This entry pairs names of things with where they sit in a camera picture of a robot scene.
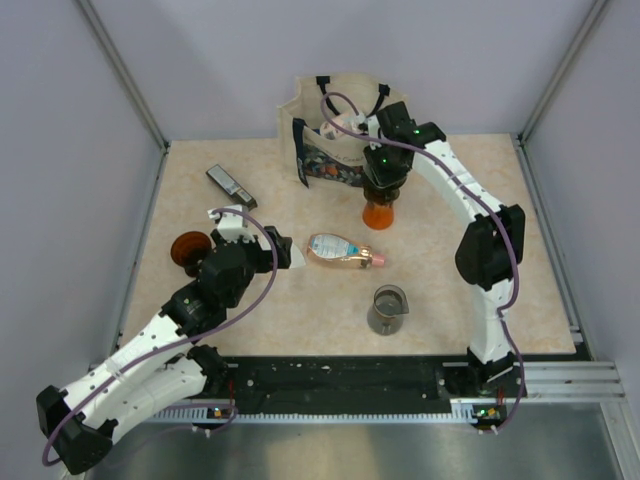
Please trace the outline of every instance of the patterned bag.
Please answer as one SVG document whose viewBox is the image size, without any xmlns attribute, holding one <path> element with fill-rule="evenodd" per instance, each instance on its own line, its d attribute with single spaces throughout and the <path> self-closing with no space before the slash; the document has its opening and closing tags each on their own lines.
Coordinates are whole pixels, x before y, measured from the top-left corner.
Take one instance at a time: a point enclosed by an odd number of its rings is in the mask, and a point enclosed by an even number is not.
<svg viewBox="0 0 640 480">
<path fill-rule="evenodd" d="M 296 78 L 296 91 L 293 100 L 278 107 L 278 139 L 286 172 L 297 175 L 307 187 L 308 177 L 361 187 L 367 144 L 348 135 L 336 139 L 320 135 L 318 129 L 325 121 L 320 110 L 322 96 L 327 91 L 343 93 L 370 116 L 390 103 L 406 102 L 406 95 L 359 73 Z M 329 100 L 327 106 L 334 116 L 351 110 L 341 98 Z"/>
</svg>

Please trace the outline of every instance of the bottle cap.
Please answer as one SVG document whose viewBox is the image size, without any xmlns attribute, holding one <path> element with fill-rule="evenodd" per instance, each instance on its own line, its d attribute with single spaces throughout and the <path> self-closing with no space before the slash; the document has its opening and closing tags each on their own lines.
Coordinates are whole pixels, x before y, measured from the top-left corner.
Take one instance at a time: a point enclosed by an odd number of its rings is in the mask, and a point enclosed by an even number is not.
<svg viewBox="0 0 640 480">
<path fill-rule="evenodd" d="M 385 260 L 386 258 L 384 257 L 384 255 L 374 253 L 371 259 L 371 265 L 373 265 L 374 267 L 384 267 Z"/>
</svg>

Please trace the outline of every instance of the cable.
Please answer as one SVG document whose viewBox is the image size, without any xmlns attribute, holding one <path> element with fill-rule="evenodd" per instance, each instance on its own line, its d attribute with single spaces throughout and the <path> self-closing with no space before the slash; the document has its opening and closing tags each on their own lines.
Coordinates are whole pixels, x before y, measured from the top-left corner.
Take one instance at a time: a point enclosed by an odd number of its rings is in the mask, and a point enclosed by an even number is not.
<svg viewBox="0 0 640 480">
<path fill-rule="evenodd" d="M 339 98 L 343 99 L 356 112 L 356 115 L 358 114 L 358 109 L 356 108 L 354 103 L 346 95 L 344 95 L 342 93 L 339 93 L 339 92 L 327 92 L 322 97 L 322 100 L 321 100 L 321 103 L 320 103 L 320 109 L 322 110 L 322 115 L 324 116 L 325 120 L 327 122 L 329 122 L 329 124 L 332 127 L 334 127 L 335 129 L 341 131 L 342 133 L 344 133 L 346 135 L 349 135 L 349 136 L 354 137 L 354 138 L 358 138 L 360 140 L 364 140 L 366 142 L 374 142 L 374 143 L 380 143 L 380 144 L 383 144 L 383 145 L 389 145 L 391 147 L 403 148 L 405 150 L 410 150 L 410 151 L 412 151 L 414 153 L 418 153 L 420 155 L 423 155 L 423 156 L 427 157 L 428 159 L 432 160 L 438 167 L 440 167 L 447 174 L 447 176 L 453 181 L 453 183 L 456 184 L 456 186 L 462 192 L 464 192 L 471 200 L 473 200 L 478 205 L 480 205 L 480 207 L 482 207 L 482 209 L 485 210 L 489 214 L 489 217 L 491 218 L 491 220 L 493 220 L 493 223 L 498 228 L 498 231 L 500 232 L 500 236 L 502 237 L 502 240 L 504 241 L 504 244 L 505 244 L 505 246 L 507 248 L 507 254 L 509 255 L 509 262 L 511 264 L 511 271 L 513 272 L 513 289 L 511 290 L 511 298 L 509 299 L 509 301 L 507 303 L 505 303 L 504 305 L 501 305 L 500 307 L 497 308 L 497 314 L 498 314 L 498 318 L 500 319 L 500 323 L 502 324 L 502 330 L 504 331 L 504 334 L 505 334 L 505 337 L 507 339 L 507 342 L 509 342 L 509 345 L 511 346 L 511 348 L 513 349 L 513 351 L 516 354 L 516 358 L 518 360 L 518 363 L 520 363 L 520 388 L 518 389 L 518 394 L 516 396 L 515 403 L 513 404 L 513 408 L 511 409 L 511 411 L 507 415 L 507 418 L 504 420 L 504 422 L 500 425 L 500 427 L 498 427 L 496 429 L 496 433 L 498 433 L 499 431 L 502 430 L 502 428 L 504 426 L 508 425 L 511 422 L 511 419 L 513 418 L 513 416 L 515 415 L 516 411 L 518 410 L 518 407 L 520 406 L 520 401 L 522 400 L 522 397 L 524 396 L 524 387 L 525 387 L 524 361 L 523 361 L 523 358 L 522 358 L 522 354 L 520 353 L 520 350 L 518 349 L 518 347 L 515 344 L 513 338 L 511 337 L 511 334 L 509 332 L 509 328 L 507 327 L 507 322 L 504 319 L 505 310 L 507 310 L 508 308 L 513 306 L 513 304 L 516 302 L 516 300 L 518 298 L 518 294 L 520 293 L 520 275 L 519 275 L 519 272 L 518 272 L 518 262 L 516 260 L 516 253 L 515 253 L 515 251 L 513 249 L 513 245 L 511 244 L 511 239 L 509 238 L 509 234 L 507 233 L 507 229 L 504 227 L 502 221 L 500 220 L 498 215 L 496 215 L 496 213 L 491 209 L 491 207 L 489 207 L 489 205 L 487 205 L 478 195 L 476 195 L 471 190 L 469 190 L 469 188 L 467 188 L 460 181 L 460 179 L 457 177 L 457 175 L 455 175 L 453 173 L 453 171 L 442 160 L 440 160 L 435 155 L 432 155 L 431 153 L 427 152 L 426 150 L 424 150 L 422 148 L 414 147 L 413 145 L 410 145 L 408 143 L 396 142 L 395 140 L 389 140 L 388 138 L 375 138 L 375 137 L 371 137 L 369 135 L 361 135 L 361 134 L 358 134 L 358 133 L 352 132 L 351 130 L 346 129 L 346 128 L 342 127 L 341 125 L 338 125 L 336 122 L 333 121 L 333 119 L 331 118 L 331 116 L 327 112 L 326 103 L 327 103 L 327 99 L 329 97 L 339 97 Z"/>
<path fill-rule="evenodd" d="M 222 425 L 220 425 L 218 428 L 214 429 L 214 430 L 208 430 L 208 429 L 204 429 L 204 428 L 199 428 L 199 427 L 195 427 L 192 425 L 177 425 L 175 427 L 170 427 L 170 428 L 165 428 L 164 430 L 159 431 L 158 433 L 155 433 L 151 436 L 149 436 L 149 438 L 145 439 L 140 445 L 137 445 L 135 448 L 133 448 L 131 451 L 129 451 L 127 453 L 127 455 L 120 460 L 119 462 L 116 463 L 109 463 L 107 461 L 107 459 L 104 460 L 104 464 L 105 466 L 110 469 L 110 470 L 114 470 L 116 468 L 121 467 L 122 465 L 124 465 L 125 463 L 127 463 L 129 460 L 131 460 L 132 457 L 134 457 L 135 455 L 137 455 L 138 453 L 140 453 L 140 450 L 142 450 L 143 448 L 145 448 L 147 445 L 149 445 L 151 442 L 153 442 L 154 440 L 157 440 L 158 438 L 168 434 L 168 433 L 173 433 L 173 432 L 177 432 L 177 431 L 183 431 L 183 430 L 192 430 L 195 431 L 194 428 L 196 430 L 200 429 L 200 430 L 204 430 L 205 432 L 209 432 L 207 434 L 207 438 L 209 438 L 209 435 L 211 435 L 211 433 L 220 433 L 224 430 L 226 430 L 230 425 L 231 422 L 233 422 L 236 417 L 238 416 L 238 409 L 236 408 L 235 405 L 231 405 L 231 404 L 222 404 L 222 403 L 192 403 L 192 404 L 188 404 L 188 405 L 172 405 L 170 407 L 165 408 L 165 410 L 183 410 L 183 409 L 188 409 L 188 408 L 224 408 L 224 409 L 228 409 L 231 408 L 233 410 L 231 416 L 227 419 L 227 421 L 225 423 L 223 423 Z"/>
<path fill-rule="evenodd" d="M 208 330 L 208 331 L 206 331 L 204 333 L 200 333 L 198 335 L 194 335 L 193 337 L 189 337 L 189 338 L 183 338 L 182 340 L 178 340 L 176 342 L 169 343 L 169 344 L 165 345 L 164 347 L 160 347 L 157 350 L 152 350 L 150 352 L 147 352 L 144 355 L 132 360 L 131 362 L 127 363 L 124 367 L 122 367 L 120 369 L 120 374 L 125 374 L 126 372 L 128 372 L 130 369 L 132 369 L 136 365 L 144 362 L 145 360 L 148 360 L 151 357 L 159 355 L 159 354 L 161 354 L 163 352 L 166 352 L 168 350 L 173 350 L 176 347 L 180 347 L 182 345 L 186 345 L 187 343 L 198 342 L 198 341 L 202 340 L 203 338 L 208 337 L 209 335 L 213 335 L 214 333 L 218 333 L 218 332 L 220 332 L 220 331 L 222 331 L 222 330 L 224 330 L 226 328 L 229 328 L 230 326 L 232 326 L 232 325 L 236 324 L 237 322 L 239 322 L 240 320 L 242 320 L 249 313 L 251 313 L 260 304 L 260 302 L 262 302 L 262 300 L 264 300 L 264 298 L 267 296 L 267 293 L 269 293 L 269 291 L 271 290 L 271 287 L 273 286 L 273 282 L 276 279 L 276 273 L 278 271 L 278 254 L 276 252 L 276 246 L 273 243 L 273 240 L 271 239 L 271 237 L 269 236 L 267 231 L 264 229 L 264 227 L 262 225 L 260 225 L 256 220 L 254 220 L 253 217 L 251 217 L 249 214 L 247 214 L 245 212 L 241 212 L 241 211 L 238 211 L 238 210 L 233 210 L 231 208 L 216 208 L 216 209 L 211 211 L 211 214 L 216 214 L 216 213 L 220 213 L 220 214 L 231 213 L 231 214 L 234 214 L 234 215 L 239 215 L 242 218 L 244 218 L 245 220 L 247 220 L 249 223 L 252 223 L 258 229 L 258 231 L 260 231 L 260 233 L 262 233 L 262 235 L 265 236 L 265 238 L 269 242 L 269 247 L 271 248 L 271 256 L 272 256 L 272 261 L 273 261 L 273 270 L 271 271 L 271 277 L 269 278 L 269 281 L 267 282 L 267 285 L 264 287 L 264 290 L 262 291 L 260 296 L 258 296 L 258 298 L 251 305 L 249 305 L 245 310 L 243 310 L 241 313 L 236 315 L 231 320 L 223 323 L 222 325 L 218 325 L 216 328 L 212 328 L 211 330 Z M 86 407 L 87 404 L 91 400 L 93 400 L 98 395 L 100 395 L 100 393 L 105 388 L 107 388 L 109 385 L 111 385 L 114 381 L 115 381 L 115 377 L 109 377 L 107 380 L 102 382 L 101 385 L 97 386 L 89 395 L 87 395 L 87 397 L 84 400 L 82 400 L 80 403 L 78 403 L 78 405 L 76 405 L 69 413 L 67 413 L 67 415 L 65 415 L 65 417 L 60 421 L 60 423 L 58 423 L 58 425 L 56 425 L 56 427 L 51 432 L 51 435 L 47 439 L 47 443 L 44 446 L 44 451 L 42 452 L 42 464 L 45 467 L 51 467 L 53 465 L 56 465 L 58 462 L 60 462 L 59 458 L 57 458 L 55 460 L 49 460 L 49 452 L 51 451 L 51 448 L 53 447 L 53 443 L 58 438 L 58 434 L 60 433 L 60 430 L 62 430 L 62 427 L 64 427 L 65 424 L 71 418 L 75 417 L 80 411 L 82 411 L 82 409 L 84 407 Z"/>
</svg>

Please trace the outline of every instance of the bottle label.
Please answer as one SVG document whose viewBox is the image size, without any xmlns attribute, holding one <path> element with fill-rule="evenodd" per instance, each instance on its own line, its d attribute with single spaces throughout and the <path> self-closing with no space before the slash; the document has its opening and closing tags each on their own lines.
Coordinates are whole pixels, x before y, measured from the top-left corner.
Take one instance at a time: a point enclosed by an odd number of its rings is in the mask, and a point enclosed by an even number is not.
<svg viewBox="0 0 640 480">
<path fill-rule="evenodd" d="M 311 251 L 320 258 L 340 258 L 355 255 L 360 250 L 335 235 L 316 235 L 311 241 Z"/>
</svg>

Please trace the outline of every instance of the plastic bottle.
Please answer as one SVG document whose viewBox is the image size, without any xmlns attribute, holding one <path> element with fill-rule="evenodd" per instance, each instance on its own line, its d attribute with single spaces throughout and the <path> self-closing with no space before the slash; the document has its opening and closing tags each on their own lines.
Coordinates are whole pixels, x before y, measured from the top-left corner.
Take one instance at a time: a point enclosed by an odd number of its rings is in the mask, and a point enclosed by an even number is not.
<svg viewBox="0 0 640 480">
<path fill-rule="evenodd" d="M 393 202 L 400 195 L 399 189 L 378 191 L 364 184 L 364 198 L 367 204 L 362 212 L 365 225 L 374 230 L 384 230 L 393 223 Z"/>
<path fill-rule="evenodd" d="M 384 255 L 373 253 L 368 245 L 358 244 L 332 233 L 311 235 L 307 256 L 327 266 L 337 268 L 382 267 Z"/>
</svg>

